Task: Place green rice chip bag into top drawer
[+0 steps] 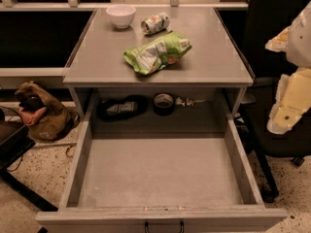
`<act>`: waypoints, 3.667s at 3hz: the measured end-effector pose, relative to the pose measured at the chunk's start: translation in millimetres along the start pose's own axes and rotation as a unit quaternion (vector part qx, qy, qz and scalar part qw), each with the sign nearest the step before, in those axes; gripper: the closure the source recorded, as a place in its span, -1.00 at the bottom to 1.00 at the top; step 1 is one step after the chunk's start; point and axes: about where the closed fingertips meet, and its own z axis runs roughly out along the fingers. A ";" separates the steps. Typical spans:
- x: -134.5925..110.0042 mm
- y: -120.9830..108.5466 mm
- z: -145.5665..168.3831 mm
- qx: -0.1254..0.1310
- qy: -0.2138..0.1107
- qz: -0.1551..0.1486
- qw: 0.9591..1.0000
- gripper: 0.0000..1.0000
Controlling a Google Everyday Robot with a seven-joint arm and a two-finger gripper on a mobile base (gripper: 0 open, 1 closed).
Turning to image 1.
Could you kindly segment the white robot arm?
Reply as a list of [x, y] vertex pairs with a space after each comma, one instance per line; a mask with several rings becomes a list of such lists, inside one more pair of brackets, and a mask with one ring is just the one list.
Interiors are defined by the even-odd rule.
[[297, 66], [297, 70], [290, 76], [281, 76], [276, 102], [267, 123], [271, 133], [285, 134], [311, 108], [311, 2], [290, 26], [269, 40], [265, 48], [275, 52], [283, 51], [287, 60]]

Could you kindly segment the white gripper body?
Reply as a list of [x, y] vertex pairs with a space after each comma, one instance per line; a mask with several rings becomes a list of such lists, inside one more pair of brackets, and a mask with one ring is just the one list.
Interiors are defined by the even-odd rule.
[[285, 134], [311, 108], [311, 69], [299, 67], [290, 76], [282, 75], [275, 98], [267, 129], [273, 134]]

